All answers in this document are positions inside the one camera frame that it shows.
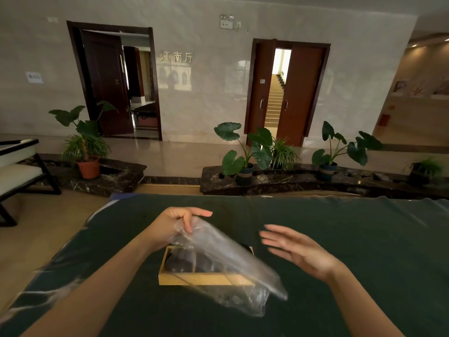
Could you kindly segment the person's left hand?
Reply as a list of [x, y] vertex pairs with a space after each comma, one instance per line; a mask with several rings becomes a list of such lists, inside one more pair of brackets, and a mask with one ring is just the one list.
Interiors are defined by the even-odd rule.
[[176, 228], [180, 223], [183, 231], [183, 216], [192, 216], [192, 229], [195, 224], [193, 220], [197, 217], [211, 217], [213, 212], [196, 207], [169, 207], [165, 209], [145, 230], [144, 236], [148, 240], [150, 250], [157, 251], [165, 247], [169, 241], [179, 234]]

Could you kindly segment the clear plastic bag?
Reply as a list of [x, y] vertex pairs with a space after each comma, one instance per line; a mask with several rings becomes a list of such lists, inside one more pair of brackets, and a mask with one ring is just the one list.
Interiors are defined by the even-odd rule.
[[195, 226], [191, 234], [186, 234], [178, 223], [176, 228], [180, 232], [170, 240], [168, 246], [180, 246], [181, 249], [203, 253], [215, 264], [216, 271], [223, 271], [225, 268], [241, 274], [254, 282], [255, 286], [178, 287], [187, 287], [221, 306], [256, 317], [265, 314], [265, 306], [271, 295], [282, 301], [288, 300], [288, 292], [278, 273], [257, 258], [252, 247], [232, 240], [199, 217], [193, 223]]

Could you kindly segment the person's left forearm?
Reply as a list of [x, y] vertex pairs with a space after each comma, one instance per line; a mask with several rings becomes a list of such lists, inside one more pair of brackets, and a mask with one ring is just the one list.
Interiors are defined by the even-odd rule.
[[163, 246], [134, 238], [20, 337], [98, 337], [142, 263]]

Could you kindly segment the person's right forearm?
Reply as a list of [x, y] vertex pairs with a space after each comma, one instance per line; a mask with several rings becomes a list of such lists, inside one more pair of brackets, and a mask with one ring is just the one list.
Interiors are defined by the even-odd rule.
[[352, 337], [405, 337], [341, 261], [325, 279]]

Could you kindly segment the wooden tray box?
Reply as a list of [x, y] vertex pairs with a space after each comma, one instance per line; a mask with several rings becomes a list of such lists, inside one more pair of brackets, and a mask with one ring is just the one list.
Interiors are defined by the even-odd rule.
[[255, 286], [255, 283], [250, 281], [245, 276], [227, 271], [211, 271], [199, 272], [199, 267], [196, 264], [197, 254], [194, 253], [193, 260], [188, 261], [191, 265], [185, 272], [185, 268], [181, 267], [182, 272], [174, 272], [169, 270], [167, 261], [173, 255], [176, 249], [180, 246], [169, 245], [166, 247], [163, 255], [163, 260], [159, 268], [158, 281], [159, 285], [172, 286]]

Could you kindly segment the spiky green potted plant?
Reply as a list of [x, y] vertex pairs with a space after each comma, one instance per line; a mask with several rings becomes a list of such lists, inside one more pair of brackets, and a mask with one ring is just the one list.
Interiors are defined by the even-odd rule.
[[293, 146], [287, 144], [286, 139], [273, 138], [272, 146], [270, 147], [272, 153], [271, 169], [272, 170], [291, 170], [295, 164], [301, 159], [296, 153]]

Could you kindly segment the large-leaf plant in dark pot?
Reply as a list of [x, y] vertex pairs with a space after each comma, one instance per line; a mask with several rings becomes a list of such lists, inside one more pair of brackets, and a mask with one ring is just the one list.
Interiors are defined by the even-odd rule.
[[272, 161], [273, 137], [270, 130], [258, 128], [256, 133], [248, 134], [251, 146], [250, 150], [247, 150], [240, 141], [240, 135], [236, 133], [236, 130], [240, 128], [241, 124], [239, 123], [225, 122], [216, 126], [214, 131], [224, 141], [237, 141], [244, 152], [244, 156], [237, 157], [237, 152], [230, 150], [222, 160], [222, 174], [224, 176], [235, 175], [238, 186], [249, 186], [254, 171], [254, 164], [250, 163], [250, 159], [254, 158], [261, 170], [267, 169]]

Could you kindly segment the short black marble planter ledge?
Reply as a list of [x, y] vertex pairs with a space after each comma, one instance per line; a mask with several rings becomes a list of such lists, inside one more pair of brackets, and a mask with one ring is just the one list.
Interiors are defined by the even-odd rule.
[[95, 179], [82, 178], [77, 164], [63, 160], [60, 154], [39, 154], [60, 190], [109, 197], [113, 193], [133, 192], [144, 177], [145, 165], [115, 159], [100, 159], [100, 176]]

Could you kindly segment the dark green tablecloth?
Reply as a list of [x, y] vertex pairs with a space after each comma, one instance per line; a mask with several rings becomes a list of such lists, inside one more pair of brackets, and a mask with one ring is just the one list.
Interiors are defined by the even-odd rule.
[[408, 337], [449, 337], [449, 200], [134, 195], [101, 210], [33, 279], [0, 323], [18, 337], [167, 207], [213, 212], [209, 222], [278, 272], [288, 301], [270, 295], [263, 317], [182, 286], [159, 286], [150, 255], [99, 337], [349, 337], [328, 287], [261, 244], [266, 224], [308, 235], [354, 273]]

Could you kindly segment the dark wooden table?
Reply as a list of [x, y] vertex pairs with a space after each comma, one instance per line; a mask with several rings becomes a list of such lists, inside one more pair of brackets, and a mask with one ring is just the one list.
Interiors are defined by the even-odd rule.
[[131, 103], [133, 123], [136, 129], [158, 130], [156, 102]]

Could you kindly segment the staircase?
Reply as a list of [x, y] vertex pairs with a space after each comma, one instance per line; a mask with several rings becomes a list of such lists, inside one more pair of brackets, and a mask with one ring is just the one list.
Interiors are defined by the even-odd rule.
[[267, 110], [264, 126], [268, 129], [277, 128], [284, 98], [284, 83], [277, 74], [272, 74], [268, 95]]

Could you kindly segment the brown double doors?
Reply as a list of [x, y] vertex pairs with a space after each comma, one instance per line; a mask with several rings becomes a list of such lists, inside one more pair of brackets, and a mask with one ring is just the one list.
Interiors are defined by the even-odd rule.
[[244, 134], [263, 127], [276, 49], [291, 50], [277, 138], [301, 147], [308, 137], [331, 44], [253, 39]]

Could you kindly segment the metal wall lettering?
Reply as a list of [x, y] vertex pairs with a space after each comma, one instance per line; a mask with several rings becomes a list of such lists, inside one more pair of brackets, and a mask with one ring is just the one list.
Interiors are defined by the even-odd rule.
[[167, 62], [170, 64], [191, 64], [194, 58], [194, 53], [191, 52], [169, 52], [160, 51], [161, 62]]

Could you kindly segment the black frame white cushion chair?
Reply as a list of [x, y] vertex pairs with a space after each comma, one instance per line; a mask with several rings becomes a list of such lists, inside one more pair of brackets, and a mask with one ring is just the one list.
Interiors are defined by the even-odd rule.
[[0, 227], [17, 226], [2, 202], [19, 193], [61, 195], [36, 151], [38, 139], [0, 141]]

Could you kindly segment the row of framed wall pictures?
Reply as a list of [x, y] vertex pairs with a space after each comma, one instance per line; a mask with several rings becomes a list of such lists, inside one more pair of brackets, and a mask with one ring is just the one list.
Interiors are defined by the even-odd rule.
[[429, 78], [398, 79], [393, 84], [392, 96], [408, 98], [429, 97], [434, 100], [449, 100], [449, 77], [431, 81]]

